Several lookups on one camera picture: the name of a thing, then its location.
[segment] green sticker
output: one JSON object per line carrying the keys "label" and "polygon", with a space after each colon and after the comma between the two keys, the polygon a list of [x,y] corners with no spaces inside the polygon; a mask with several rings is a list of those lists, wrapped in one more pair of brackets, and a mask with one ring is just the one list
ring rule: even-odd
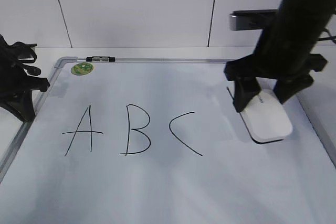
{"label": "green sticker", "polygon": [[71,69],[71,73],[75,76],[84,76],[93,71],[93,65],[87,62],[74,65]]}

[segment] black cable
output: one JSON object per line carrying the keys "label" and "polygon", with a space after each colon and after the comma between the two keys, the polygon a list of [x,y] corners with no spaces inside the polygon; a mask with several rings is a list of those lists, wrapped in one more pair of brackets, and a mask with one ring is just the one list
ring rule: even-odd
{"label": "black cable", "polygon": [[319,41],[331,40],[334,44],[336,44],[336,36],[332,36],[328,29],[324,29],[323,32],[327,33],[329,37],[320,38]]}

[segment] whiteboard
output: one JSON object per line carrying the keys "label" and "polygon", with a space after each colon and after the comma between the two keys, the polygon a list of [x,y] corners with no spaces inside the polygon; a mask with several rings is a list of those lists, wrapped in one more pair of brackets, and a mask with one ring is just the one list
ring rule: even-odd
{"label": "whiteboard", "polygon": [[292,135],[258,145],[223,64],[74,64],[0,184],[1,224],[336,223],[336,171],[296,98]]}

